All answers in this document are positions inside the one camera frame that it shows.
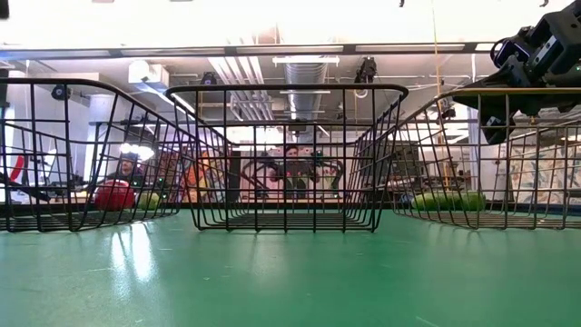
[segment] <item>green table surface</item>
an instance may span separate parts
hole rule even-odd
[[[581,231],[0,233],[0,326],[579,326]]]

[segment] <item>metal wire basket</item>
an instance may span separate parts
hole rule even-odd
[[[346,100],[369,89],[360,122]],[[240,101],[244,93],[250,101]],[[288,94],[277,107],[271,95]],[[301,97],[310,97],[304,104]],[[318,94],[335,97],[336,116],[317,116]],[[377,140],[408,95],[394,84],[190,85],[169,89],[179,125],[191,128],[185,185],[198,229],[370,230],[380,220],[387,166],[378,166],[387,144]],[[219,103],[212,121],[199,111],[184,115],[184,99],[202,109]],[[236,134],[244,133],[243,141]]]
[[[178,212],[177,163],[188,158],[173,117],[95,81],[2,78],[0,87],[0,231],[79,231]]]
[[[451,109],[450,98],[472,108]],[[571,110],[580,100],[576,88],[457,90],[398,116],[381,136],[391,141],[385,188],[396,213],[473,229],[581,227]],[[547,101],[561,106],[518,112]]]

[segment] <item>green object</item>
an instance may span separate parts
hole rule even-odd
[[[391,210],[375,233],[198,232],[190,209],[0,233],[0,326],[578,326],[580,233],[475,233]]]
[[[484,210],[487,199],[484,194],[478,195],[476,192],[446,192],[446,193],[424,193],[416,195],[411,202],[413,208],[420,211],[438,210]]]
[[[137,208],[141,210],[155,210],[160,202],[160,196],[157,193],[142,193],[139,198]]]

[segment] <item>red ball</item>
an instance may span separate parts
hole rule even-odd
[[[133,207],[135,195],[126,181],[106,181],[95,190],[94,204],[100,211],[121,211]]]

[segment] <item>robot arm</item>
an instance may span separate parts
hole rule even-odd
[[[490,52],[498,72],[464,88],[578,87],[581,86],[581,0],[559,12],[544,15],[534,27],[523,27],[512,37],[498,41]],[[454,96],[454,101],[478,108],[474,95]],[[504,96],[482,96],[481,122],[485,126],[514,125],[518,111],[535,116],[543,108],[570,111],[581,104],[578,94],[511,95],[509,112]],[[487,129],[489,144],[506,139],[506,129]]]

